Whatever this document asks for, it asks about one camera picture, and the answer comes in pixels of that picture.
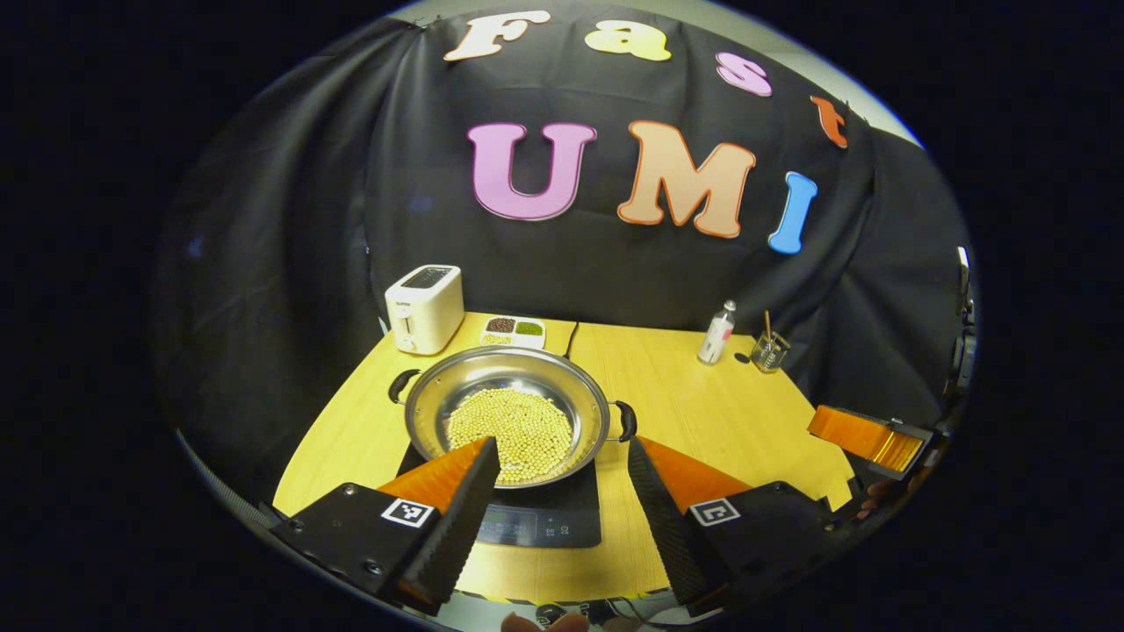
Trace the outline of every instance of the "white bottle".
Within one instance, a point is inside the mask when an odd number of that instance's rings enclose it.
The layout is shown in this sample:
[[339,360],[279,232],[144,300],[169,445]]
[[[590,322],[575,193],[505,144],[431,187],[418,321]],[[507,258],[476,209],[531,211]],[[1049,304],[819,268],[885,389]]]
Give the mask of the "white bottle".
[[706,331],[706,340],[699,347],[699,360],[706,364],[715,364],[722,358],[722,350],[726,347],[729,334],[734,333],[734,309],[737,305],[733,300],[727,300],[725,309],[714,315],[710,319],[710,328]]

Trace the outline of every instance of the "purple letter u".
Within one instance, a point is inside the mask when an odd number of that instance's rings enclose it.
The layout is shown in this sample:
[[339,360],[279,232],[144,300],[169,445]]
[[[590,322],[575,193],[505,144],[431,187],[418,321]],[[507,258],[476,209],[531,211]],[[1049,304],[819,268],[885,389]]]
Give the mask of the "purple letter u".
[[472,187],[477,200],[501,217],[537,222],[562,215],[578,195],[581,152],[597,138],[597,130],[577,123],[554,123],[543,127],[543,136],[554,144],[551,182],[537,196],[520,193],[511,187],[511,160],[515,144],[527,135],[516,123],[490,123],[469,129],[477,146],[472,165]]

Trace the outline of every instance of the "glass cup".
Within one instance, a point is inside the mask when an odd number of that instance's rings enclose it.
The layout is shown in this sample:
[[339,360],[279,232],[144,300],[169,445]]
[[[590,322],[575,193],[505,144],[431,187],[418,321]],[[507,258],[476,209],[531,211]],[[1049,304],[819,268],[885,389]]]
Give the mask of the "glass cup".
[[772,337],[761,334],[758,338],[758,344],[753,345],[753,352],[750,353],[750,360],[761,369],[762,373],[772,373],[777,369],[780,369],[780,362],[785,359],[785,354],[788,353],[789,346],[788,341],[782,338],[776,332]]

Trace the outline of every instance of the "pan handle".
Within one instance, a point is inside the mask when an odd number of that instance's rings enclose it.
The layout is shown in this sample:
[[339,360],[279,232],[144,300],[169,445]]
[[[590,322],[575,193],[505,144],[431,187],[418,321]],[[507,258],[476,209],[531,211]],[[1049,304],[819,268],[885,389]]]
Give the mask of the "pan handle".
[[390,382],[390,390],[387,391],[387,395],[390,396],[390,400],[395,404],[402,404],[402,401],[398,400],[398,396],[401,395],[402,389],[406,388],[407,383],[409,383],[410,378],[420,372],[422,369],[410,369],[409,371],[402,371],[399,373],[398,377],[395,378],[395,381]]
[[609,401],[609,404],[615,404],[617,408],[620,408],[620,427],[625,428],[620,436],[613,441],[619,441],[624,443],[629,439],[636,436],[636,410],[633,410],[632,406],[625,404],[624,401]]

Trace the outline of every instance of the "cable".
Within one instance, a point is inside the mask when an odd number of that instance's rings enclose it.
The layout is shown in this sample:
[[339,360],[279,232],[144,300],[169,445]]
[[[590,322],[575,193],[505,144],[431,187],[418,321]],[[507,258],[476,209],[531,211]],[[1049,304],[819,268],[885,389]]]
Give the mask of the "cable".
[[578,325],[580,324],[581,323],[573,324],[573,331],[570,332],[570,342],[565,343],[565,353],[562,354],[562,358],[565,358],[566,360],[570,359],[570,347],[573,346],[573,335],[578,333]]

